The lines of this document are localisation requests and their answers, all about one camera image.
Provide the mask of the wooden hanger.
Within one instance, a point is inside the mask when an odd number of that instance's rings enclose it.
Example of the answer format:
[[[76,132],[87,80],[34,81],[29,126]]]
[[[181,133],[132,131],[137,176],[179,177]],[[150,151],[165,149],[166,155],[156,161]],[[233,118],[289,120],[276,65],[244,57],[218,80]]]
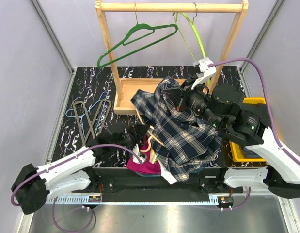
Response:
[[[145,125],[144,121],[143,121],[142,118],[141,118],[141,115],[140,115],[140,113],[139,113],[139,110],[138,110],[137,108],[135,108],[135,110],[136,110],[136,114],[137,114],[137,117],[138,117],[140,123],[141,123],[142,125]],[[152,148],[152,146],[151,146],[151,140],[152,140],[152,139],[155,140],[156,142],[158,142],[159,144],[161,144],[162,146],[165,146],[165,145],[164,145],[158,138],[156,138],[150,131],[148,131],[148,133],[149,133],[149,135],[150,135],[150,136],[148,137],[148,139],[147,139],[148,147],[147,147],[146,149],[144,149],[144,150],[140,149],[140,152],[141,152],[141,153],[146,153],[146,152],[150,151],[150,149]]]

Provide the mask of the magenta pleated skirt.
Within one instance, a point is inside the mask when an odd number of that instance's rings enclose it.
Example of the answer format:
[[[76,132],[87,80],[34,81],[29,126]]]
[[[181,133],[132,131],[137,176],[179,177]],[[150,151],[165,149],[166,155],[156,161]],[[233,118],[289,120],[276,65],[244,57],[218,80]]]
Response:
[[[148,147],[148,136],[145,135],[145,144],[140,147],[139,149],[146,149]],[[149,162],[149,158],[150,158],[150,151],[146,152],[146,153],[142,153],[144,155],[146,155],[146,161],[143,164],[137,164],[134,163],[132,161],[132,156],[129,159],[128,163],[127,163],[127,168],[132,170],[132,171],[136,171],[136,172],[140,172],[140,173],[147,173],[147,174],[156,174],[156,173],[161,173],[161,169],[160,169],[160,164],[159,162],[155,162],[154,164]]]

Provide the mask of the grey plastic hanger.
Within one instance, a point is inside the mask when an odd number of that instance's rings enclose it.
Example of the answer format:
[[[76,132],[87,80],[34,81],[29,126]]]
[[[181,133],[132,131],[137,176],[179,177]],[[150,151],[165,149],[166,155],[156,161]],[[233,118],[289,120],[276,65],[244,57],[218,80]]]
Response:
[[[90,117],[90,119],[95,121],[93,124],[93,128],[94,128],[94,133],[95,133],[95,138],[96,138],[102,132],[102,130],[105,126],[105,121],[110,112],[111,102],[108,99],[100,99],[96,104],[94,104],[92,106],[92,108],[94,108],[94,107],[97,107],[97,109],[94,113],[94,116]]]
[[[81,105],[83,110],[84,110],[84,114],[79,116],[78,115],[78,111],[77,111],[77,106]],[[90,108],[86,108],[85,102],[83,101],[77,101],[74,102],[72,104],[73,106],[73,110],[75,113],[75,118],[77,119],[77,126],[80,132],[80,137],[81,137],[81,141],[82,141],[82,145],[85,146],[87,140],[89,139],[90,136],[92,136],[93,138],[95,138],[95,133],[94,133],[94,128],[93,128],[93,124],[94,124],[94,120],[90,119],[89,113],[92,109],[92,107]],[[85,125],[84,125],[84,117],[86,118],[88,124],[89,124],[89,130],[87,132],[85,132]]]

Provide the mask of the navy plaid skirt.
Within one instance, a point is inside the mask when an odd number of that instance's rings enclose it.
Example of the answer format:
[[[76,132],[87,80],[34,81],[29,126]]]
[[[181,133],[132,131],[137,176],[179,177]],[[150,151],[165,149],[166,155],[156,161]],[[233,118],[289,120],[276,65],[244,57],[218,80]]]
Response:
[[[131,102],[165,145],[155,140],[151,142],[158,159],[177,181],[185,182],[195,169],[216,159],[222,137],[214,127],[198,119],[191,109],[178,112],[176,108],[169,108],[163,90],[172,87],[180,85],[168,76],[153,93],[137,90]]]

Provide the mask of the light blue plastic hanger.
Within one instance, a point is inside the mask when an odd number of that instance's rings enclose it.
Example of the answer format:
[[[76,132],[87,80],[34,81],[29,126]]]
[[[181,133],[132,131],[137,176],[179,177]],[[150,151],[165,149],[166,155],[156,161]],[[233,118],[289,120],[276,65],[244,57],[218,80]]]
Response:
[[[66,110],[65,116],[76,120],[81,140],[85,143],[90,137],[95,138],[102,132],[110,108],[109,93],[104,91],[89,107],[84,101],[74,102],[72,108]]]

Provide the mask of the pastel floral skirt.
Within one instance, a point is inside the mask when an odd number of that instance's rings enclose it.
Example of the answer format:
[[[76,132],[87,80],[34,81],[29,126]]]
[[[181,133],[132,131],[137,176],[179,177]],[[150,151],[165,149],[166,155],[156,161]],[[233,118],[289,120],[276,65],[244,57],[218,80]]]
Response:
[[[154,164],[157,160],[157,155],[155,154],[153,149],[150,149],[150,158],[149,158],[149,162]]]

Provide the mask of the white skirt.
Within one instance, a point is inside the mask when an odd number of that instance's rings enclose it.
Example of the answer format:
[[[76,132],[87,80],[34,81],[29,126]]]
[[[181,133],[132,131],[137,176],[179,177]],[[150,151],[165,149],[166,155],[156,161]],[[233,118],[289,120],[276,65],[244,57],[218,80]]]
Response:
[[[169,184],[174,184],[177,182],[176,178],[167,170],[160,160],[157,159],[156,162],[159,162],[160,164],[161,177],[163,177]]]

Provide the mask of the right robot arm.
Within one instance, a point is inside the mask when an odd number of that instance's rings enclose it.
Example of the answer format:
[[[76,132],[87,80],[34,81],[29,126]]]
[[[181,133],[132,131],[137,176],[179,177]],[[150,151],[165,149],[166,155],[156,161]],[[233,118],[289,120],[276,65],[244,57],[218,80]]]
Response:
[[[222,168],[214,181],[215,188],[219,192],[242,186],[266,188],[282,198],[300,198],[300,158],[290,158],[292,151],[277,145],[274,127],[268,126],[259,112],[243,108],[245,96],[232,86],[219,85],[212,94],[202,89],[201,84],[194,89],[182,85],[163,93],[178,112],[192,110],[230,142],[247,147],[268,163],[257,169]]]

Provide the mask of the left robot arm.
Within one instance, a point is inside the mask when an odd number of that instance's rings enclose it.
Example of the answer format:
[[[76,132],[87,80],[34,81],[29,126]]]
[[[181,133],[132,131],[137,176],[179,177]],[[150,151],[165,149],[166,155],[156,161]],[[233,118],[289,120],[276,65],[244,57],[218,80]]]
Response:
[[[38,167],[25,165],[11,187],[11,204],[28,215],[60,195],[79,190],[95,192],[99,188],[99,177],[93,166],[117,149],[125,150],[139,161],[133,149],[144,145],[149,128],[148,124],[137,124],[121,132],[103,130],[62,159]]]

